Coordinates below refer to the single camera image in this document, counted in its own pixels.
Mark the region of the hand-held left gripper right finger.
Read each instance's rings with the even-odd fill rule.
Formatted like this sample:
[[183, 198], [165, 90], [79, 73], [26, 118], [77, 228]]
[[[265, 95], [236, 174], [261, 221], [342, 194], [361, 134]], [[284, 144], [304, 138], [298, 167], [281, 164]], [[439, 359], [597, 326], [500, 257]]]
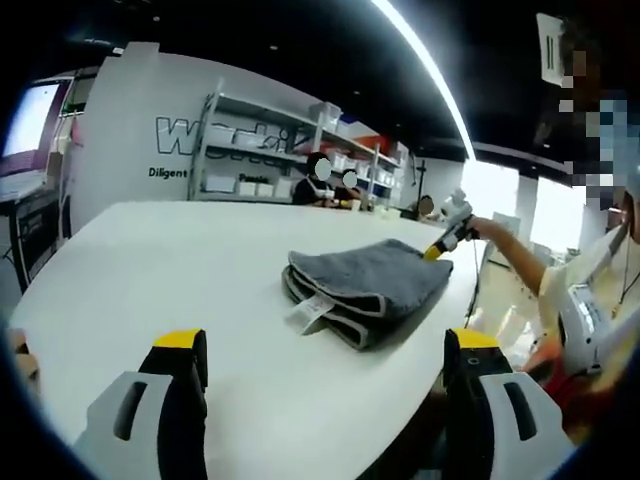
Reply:
[[574, 452], [558, 405], [494, 338], [447, 330], [442, 373], [444, 479], [548, 479]]

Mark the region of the person's right hand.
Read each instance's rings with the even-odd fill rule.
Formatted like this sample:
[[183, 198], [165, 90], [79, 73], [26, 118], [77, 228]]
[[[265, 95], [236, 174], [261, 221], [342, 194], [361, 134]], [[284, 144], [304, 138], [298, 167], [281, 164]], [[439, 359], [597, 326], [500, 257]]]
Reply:
[[467, 240], [489, 240], [494, 236], [494, 222], [490, 219], [471, 216], [467, 222]]

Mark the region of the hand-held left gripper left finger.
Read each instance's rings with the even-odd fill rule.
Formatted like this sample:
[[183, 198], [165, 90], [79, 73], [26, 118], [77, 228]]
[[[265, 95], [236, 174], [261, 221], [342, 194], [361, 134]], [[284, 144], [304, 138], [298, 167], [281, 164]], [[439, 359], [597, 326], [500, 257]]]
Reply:
[[159, 337], [88, 407], [75, 452], [98, 479], [206, 479], [207, 337]]

